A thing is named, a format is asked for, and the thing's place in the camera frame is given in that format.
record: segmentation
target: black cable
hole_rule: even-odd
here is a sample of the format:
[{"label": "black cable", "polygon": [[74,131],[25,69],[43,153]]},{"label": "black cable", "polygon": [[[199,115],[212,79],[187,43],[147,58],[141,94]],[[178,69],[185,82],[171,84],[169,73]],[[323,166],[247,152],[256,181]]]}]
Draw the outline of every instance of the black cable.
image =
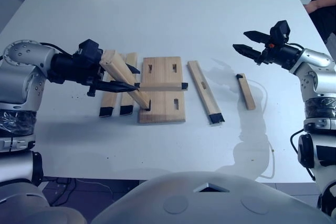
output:
[{"label": "black cable", "polygon": [[59,207],[59,206],[64,205],[66,202],[68,202],[68,200],[69,200],[69,198],[70,198],[70,195],[75,191],[76,187],[77,187],[77,182],[76,182],[76,179],[75,179],[75,185],[74,185],[73,189],[68,193],[67,199],[66,199],[64,202],[62,202],[62,203],[60,203],[60,204],[56,204],[56,205],[54,205],[54,206],[55,206],[55,207]]},{"label": "black cable", "polygon": [[291,137],[290,137],[290,144],[292,145],[294,151],[296,152],[296,154],[298,154],[298,150],[296,149],[294,143],[293,143],[293,138],[297,135],[297,134],[300,134],[301,132],[303,132],[303,129],[298,131],[298,132],[295,132]]},{"label": "black cable", "polygon": [[68,183],[66,184],[66,186],[64,187],[64,190],[49,204],[53,207],[54,204],[63,196],[63,194],[67,191],[69,184],[71,183],[71,178],[67,179]]},{"label": "black cable", "polygon": [[58,46],[56,46],[56,45],[54,45],[54,44],[51,44],[51,43],[45,43],[45,42],[42,42],[42,43],[40,43],[40,44],[43,45],[43,46],[53,47],[53,48],[57,49],[58,51],[60,51],[61,53],[63,53],[63,54],[65,54],[65,55],[68,55],[68,56],[72,57],[71,54],[65,52],[63,49],[59,48]]},{"label": "black cable", "polygon": [[301,48],[302,50],[304,50],[304,47],[301,46],[301,45],[299,45],[299,44],[297,44],[297,43],[287,43],[287,44],[288,45],[292,45],[292,46],[297,46],[297,47]]},{"label": "black cable", "polygon": [[[290,137],[290,144],[292,145],[292,147],[293,147],[294,151],[296,152],[296,154],[298,154],[298,150],[295,148],[295,145],[294,145],[294,143],[293,143],[293,138],[294,138],[297,134],[300,134],[300,133],[303,132],[303,131],[304,131],[304,129],[302,129],[302,130],[300,130],[300,131],[298,131],[298,132],[295,132],[295,133]],[[306,168],[306,170],[307,170],[309,176],[311,177],[311,179],[312,179],[313,181],[315,181],[316,178],[315,178],[315,176],[311,173],[310,169]]]}]

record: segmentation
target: cable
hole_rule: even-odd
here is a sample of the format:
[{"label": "cable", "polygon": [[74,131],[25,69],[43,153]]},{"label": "cable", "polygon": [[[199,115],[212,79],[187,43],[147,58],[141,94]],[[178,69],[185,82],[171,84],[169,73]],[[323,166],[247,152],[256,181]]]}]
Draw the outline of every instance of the cable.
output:
[{"label": "cable", "polygon": [[63,49],[59,48],[58,46],[56,46],[56,45],[54,45],[54,44],[51,44],[51,43],[45,43],[45,42],[42,42],[42,43],[40,43],[40,44],[43,45],[43,46],[53,47],[53,48],[57,49],[58,51],[60,51],[61,53],[63,53],[63,54],[65,54],[65,55],[68,55],[68,56],[72,57],[71,54],[65,52]]},{"label": "cable", "polygon": [[113,192],[112,192],[111,188],[109,186],[107,186],[107,185],[104,185],[104,184],[99,183],[99,182],[87,182],[87,181],[83,181],[83,180],[80,180],[80,179],[77,179],[77,178],[75,178],[75,180],[77,180],[79,182],[82,182],[82,183],[86,183],[86,184],[97,184],[97,185],[101,185],[103,187],[106,187],[110,191],[110,193],[112,194],[112,196],[113,196]]},{"label": "cable", "polygon": [[293,138],[297,135],[297,134],[300,134],[301,132],[303,132],[303,129],[298,131],[298,132],[295,132],[291,137],[290,137],[290,144],[292,145],[294,151],[296,152],[296,154],[298,154],[298,150],[296,149],[294,143],[293,143]]},{"label": "cable", "polygon": [[68,186],[71,183],[71,178],[68,178],[67,181],[68,181],[68,183],[65,185],[64,190],[51,203],[49,203],[52,207],[63,196],[63,194],[67,191]]},{"label": "cable", "polygon": [[74,185],[73,189],[68,193],[67,199],[66,199],[64,202],[60,203],[60,204],[56,204],[56,205],[54,205],[54,207],[62,206],[62,205],[64,205],[66,202],[68,202],[68,200],[69,200],[69,198],[70,198],[70,195],[75,191],[76,187],[77,187],[77,182],[76,182],[76,179],[75,179],[75,185]]},{"label": "cable", "polygon": [[[302,130],[300,130],[300,131],[298,131],[298,132],[295,132],[295,133],[290,137],[290,144],[292,145],[292,147],[293,147],[294,151],[296,152],[296,154],[298,154],[298,150],[295,148],[295,145],[294,145],[294,143],[293,143],[293,138],[294,138],[297,134],[300,134],[300,133],[303,132],[303,131],[304,131],[304,129],[302,129]],[[307,170],[309,176],[311,177],[311,179],[312,179],[313,181],[316,181],[316,178],[315,178],[315,176],[311,173],[310,169],[306,168],[306,170]]]},{"label": "cable", "polygon": [[297,43],[287,43],[287,44],[288,45],[292,45],[292,46],[297,46],[297,47],[301,48],[302,50],[304,50],[304,47],[301,46],[301,45],[299,45],[299,44],[297,44]]}]

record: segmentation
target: black tape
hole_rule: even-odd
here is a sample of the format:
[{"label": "black tape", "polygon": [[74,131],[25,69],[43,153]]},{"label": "black tape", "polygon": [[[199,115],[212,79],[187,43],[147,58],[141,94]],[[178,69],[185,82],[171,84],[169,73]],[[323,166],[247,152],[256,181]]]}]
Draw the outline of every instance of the black tape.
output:
[{"label": "black tape", "polygon": [[188,83],[182,82],[182,90],[187,90],[187,89],[188,89]]},{"label": "black tape", "polygon": [[130,115],[133,113],[133,105],[120,106],[120,115]]},{"label": "black tape", "polygon": [[111,116],[113,112],[113,107],[101,107],[99,112],[100,118],[105,118],[107,116]]},{"label": "black tape", "polygon": [[152,107],[152,100],[149,100],[149,106],[148,109],[146,109],[146,111],[151,111],[151,107]]},{"label": "black tape", "polygon": [[211,114],[211,115],[209,115],[209,118],[210,118],[210,121],[212,123],[223,123],[223,122],[225,122],[221,113]]}]

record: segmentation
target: wooden board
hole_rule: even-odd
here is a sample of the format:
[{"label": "wooden board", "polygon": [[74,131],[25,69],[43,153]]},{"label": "wooden board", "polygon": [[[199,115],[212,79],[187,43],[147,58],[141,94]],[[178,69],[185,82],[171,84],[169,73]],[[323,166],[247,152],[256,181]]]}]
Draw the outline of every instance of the wooden board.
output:
[{"label": "wooden board", "polygon": [[[142,83],[182,82],[180,57],[144,58]],[[140,110],[140,123],[185,122],[184,92],[146,92],[151,110]]]},{"label": "wooden board", "polygon": [[212,123],[224,122],[222,113],[217,105],[210,86],[206,81],[197,60],[188,61],[188,67],[202,99],[206,112]]},{"label": "wooden board", "polygon": [[[138,54],[132,52],[126,55],[125,62],[133,67],[137,67]],[[128,93],[123,93],[121,97],[120,115],[130,115],[133,113],[134,100]]]},{"label": "wooden board", "polygon": [[[107,73],[106,82],[114,81],[114,79]],[[116,105],[117,93],[104,92],[101,99],[99,117],[105,118],[112,115],[113,109]]]},{"label": "wooden board", "polygon": [[245,75],[243,73],[239,73],[236,77],[238,79],[240,89],[242,90],[247,110],[254,110],[256,108],[256,104],[254,103]]}]

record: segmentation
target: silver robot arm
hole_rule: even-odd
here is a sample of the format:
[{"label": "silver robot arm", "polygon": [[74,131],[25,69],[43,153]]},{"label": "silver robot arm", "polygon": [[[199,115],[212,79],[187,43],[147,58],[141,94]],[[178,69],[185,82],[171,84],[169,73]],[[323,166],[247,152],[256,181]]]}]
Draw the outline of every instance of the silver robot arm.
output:
[{"label": "silver robot arm", "polygon": [[91,97],[96,90],[136,89],[123,82],[102,81],[102,50],[98,47],[87,40],[70,55],[52,44],[20,40],[4,50],[0,60],[0,186],[18,179],[38,185],[43,177],[40,154],[29,150],[35,146],[36,113],[47,79],[58,84],[74,81],[89,86]]},{"label": "silver robot arm", "polygon": [[306,119],[298,144],[298,160],[314,173],[320,189],[320,209],[336,217],[336,68],[326,54],[300,45],[290,44],[290,29],[285,20],[270,30],[270,35],[258,31],[244,34],[255,42],[265,44],[260,53],[245,45],[233,45],[235,50],[261,63],[276,63],[300,79]]}]

